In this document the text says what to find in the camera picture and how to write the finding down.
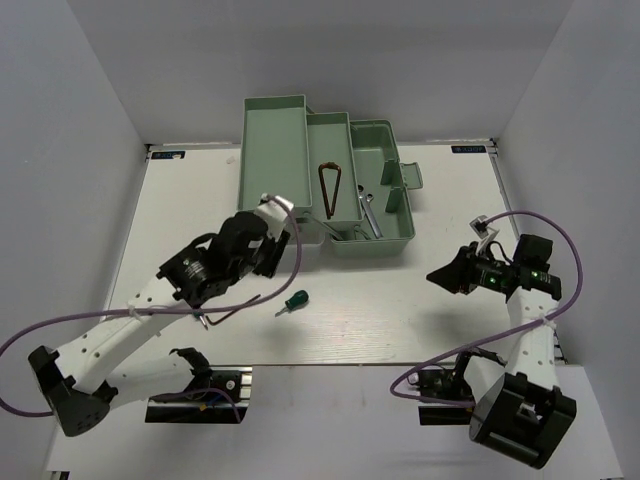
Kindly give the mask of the dark brown hex key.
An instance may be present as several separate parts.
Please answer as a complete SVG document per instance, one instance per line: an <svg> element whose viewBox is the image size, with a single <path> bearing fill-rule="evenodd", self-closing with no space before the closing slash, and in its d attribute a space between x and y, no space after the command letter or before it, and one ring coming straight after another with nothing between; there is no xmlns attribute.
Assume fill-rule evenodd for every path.
<svg viewBox="0 0 640 480"><path fill-rule="evenodd" d="M207 315L207 316L205 316L205 325L206 326L211 326L211 327L217 326L217 325L221 324L222 322L224 322L225 320L227 320L229 317L231 317L231 316L235 315L236 313L240 312L241 310L243 310L245 307L251 306L254 302L259 300L260 298L261 298L261 294L257 294L255 296L253 296L248 301L242 303L239 308L231 310L229 312L226 312L222 317L220 317L219 319L217 319L215 321L211 320L209 318L209 316Z"/></svg>

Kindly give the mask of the small silver ratchet wrench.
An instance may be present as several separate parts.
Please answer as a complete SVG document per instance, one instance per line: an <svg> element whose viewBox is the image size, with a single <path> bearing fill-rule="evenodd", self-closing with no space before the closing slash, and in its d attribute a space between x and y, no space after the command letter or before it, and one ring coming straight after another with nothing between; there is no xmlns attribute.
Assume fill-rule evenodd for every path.
<svg viewBox="0 0 640 480"><path fill-rule="evenodd" d="M366 241L372 240L372 236L362 227L362 222L356 222L354 225L342 229L336 229L326 221L315 219L314 222L338 241L357 240L358 238Z"/></svg>

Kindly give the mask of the long brown hex key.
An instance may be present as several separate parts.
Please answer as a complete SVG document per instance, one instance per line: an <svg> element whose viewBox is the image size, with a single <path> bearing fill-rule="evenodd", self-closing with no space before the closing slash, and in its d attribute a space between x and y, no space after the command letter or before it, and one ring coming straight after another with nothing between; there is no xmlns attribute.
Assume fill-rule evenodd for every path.
<svg viewBox="0 0 640 480"><path fill-rule="evenodd" d="M328 190L327 190L327 184L326 184L326 181L325 181L325 172L330 170L328 168L328 163L329 162L324 162L324 163L321 163L318 166L318 176L319 176L319 183L320 183L322 199L323 199L323 204L324 204L324 209L325 209L325 215L326 215L326 218L328 220L330 220L331 218L327 217L327 208L331 204L332 197L329 197Z"/></svg>

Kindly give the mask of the green stubby screwdriver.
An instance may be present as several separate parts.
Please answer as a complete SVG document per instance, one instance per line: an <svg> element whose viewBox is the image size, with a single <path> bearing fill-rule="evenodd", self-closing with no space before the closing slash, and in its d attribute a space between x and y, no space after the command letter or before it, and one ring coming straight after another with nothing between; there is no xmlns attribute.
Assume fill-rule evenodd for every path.
<svg viewBox="0 0 640 480"><path fill-rule="evenodd" d="M285 313L291 313L306 306L309 302L309 294L306 290L295 292L289 299L284 302L284 306L275 313L275 317L279 317Z"/></svg>
<svg viewBox="0 0 640 480"><path fill-rule="evenodd" d="M207 320L207 316L201 311L195 311L193 313L193 317L202 324L205 330L209 329L209 322Z"/></svg>

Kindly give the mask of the large silver ratchet wrench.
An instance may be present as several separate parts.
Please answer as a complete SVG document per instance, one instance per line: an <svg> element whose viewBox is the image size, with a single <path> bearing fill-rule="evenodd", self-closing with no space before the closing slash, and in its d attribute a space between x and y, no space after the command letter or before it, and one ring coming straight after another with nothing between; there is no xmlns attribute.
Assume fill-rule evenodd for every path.
<svg viewBox="0 0 640 480"><path fill-rule="evenodd" d="M358 185L357 188L361 207L366 219L369 222L373 235L376 239L380 239L383 237L383 234L372 209L372 201L374 196L369 193L363 185Z"/></svg>

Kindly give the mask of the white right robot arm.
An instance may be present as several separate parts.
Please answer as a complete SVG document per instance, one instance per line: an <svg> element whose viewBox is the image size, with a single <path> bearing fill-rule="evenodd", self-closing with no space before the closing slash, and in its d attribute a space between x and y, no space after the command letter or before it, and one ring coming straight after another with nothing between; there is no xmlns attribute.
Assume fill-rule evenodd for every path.
<svg viewBox="0 0 640 480"><path fill-rule="evenodd" d="M497 259L489 241L459 249L427 281L453 294L478 287L504 295L513 327L540 320L519 332L507 357L479 346L457 354L451 368L425 369L409 383L436 407L419 410L423 425L466 425L470 439L535 469L543 468L577 414L574 399L559 386L554 326L548 320L562 295L549 272L553 243L536 235L519 237L509 261Z"/></svg>

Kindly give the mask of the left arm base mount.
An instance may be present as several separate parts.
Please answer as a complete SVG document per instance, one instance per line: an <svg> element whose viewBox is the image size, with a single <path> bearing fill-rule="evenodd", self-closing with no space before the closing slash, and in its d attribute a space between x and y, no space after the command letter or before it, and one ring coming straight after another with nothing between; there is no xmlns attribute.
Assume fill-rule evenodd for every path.
<svg viewBox="0 0 640 480"><path fill-rule="evenodd" d="M253 369L248 366L212 367L202 383L184 396L147 402L147 424L234 425L247 413Z"/></svg>

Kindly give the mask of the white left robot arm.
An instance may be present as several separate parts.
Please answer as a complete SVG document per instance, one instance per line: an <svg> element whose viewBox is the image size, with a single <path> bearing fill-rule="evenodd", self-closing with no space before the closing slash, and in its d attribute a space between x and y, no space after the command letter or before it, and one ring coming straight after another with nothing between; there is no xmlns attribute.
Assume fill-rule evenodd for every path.
<svg viewBox="0 0 640 480"><path fill-rule="evenodd" d="M209 361L193 347L174 347L138 365L124 362L247 274L272 277L290 238L289 220L289 208L272 201L236 213L218 232L195 238L163 263L124 312L103 315L88 332L60 347L35 349L29 364L64 434L82 435L110 411L138 400L221 394Z"/></svg>

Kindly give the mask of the green cantilever toolbox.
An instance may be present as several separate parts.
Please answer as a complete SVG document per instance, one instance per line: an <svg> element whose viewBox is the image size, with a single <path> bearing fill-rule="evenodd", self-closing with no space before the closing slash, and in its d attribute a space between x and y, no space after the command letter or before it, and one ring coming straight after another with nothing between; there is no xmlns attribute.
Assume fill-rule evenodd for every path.
<svg viewBox="0 0 640 480"><path fill-rule="evenodd" d="M329 239L339 257L401 254L415 236L409 193L422 186L387 120L316 113L302 94L244 101L239 208L281 194L302 230Z"/></svg>

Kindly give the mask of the short brown hex key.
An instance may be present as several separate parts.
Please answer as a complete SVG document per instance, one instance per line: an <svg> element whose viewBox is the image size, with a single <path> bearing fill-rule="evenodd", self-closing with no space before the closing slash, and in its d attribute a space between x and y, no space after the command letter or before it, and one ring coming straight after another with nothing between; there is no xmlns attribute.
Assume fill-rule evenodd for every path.
<svg viewBox="0 0 640 480"><path fill-rule="evenodd" d="M336 172L336 181L335 181L335 184L334 184L334 191L333 191L332 201L331 201L330 206L327 208L327 217L328 218L332 218L335 215L335 210L336 210L336 206L337 206L337 197L338 197L338 192L339 192L339 188L340 188L340 184L341 184L342 169L335 162L329 162L328 163L328 168L330 170L333 170L333 171Z"/></svg>

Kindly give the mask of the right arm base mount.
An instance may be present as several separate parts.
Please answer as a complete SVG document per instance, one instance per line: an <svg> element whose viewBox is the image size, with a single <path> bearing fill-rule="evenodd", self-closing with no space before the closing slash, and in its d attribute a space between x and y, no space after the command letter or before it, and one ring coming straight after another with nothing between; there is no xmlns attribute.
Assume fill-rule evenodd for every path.
<svg viewBox="0 0 640 480"><path fill-rule="evenodd" d="M497 353L474 347L457 355L452 366L437 365L409 377L408 384L433 402L419 406L421 426L468 426L475 404L504 372Z"/></svg>

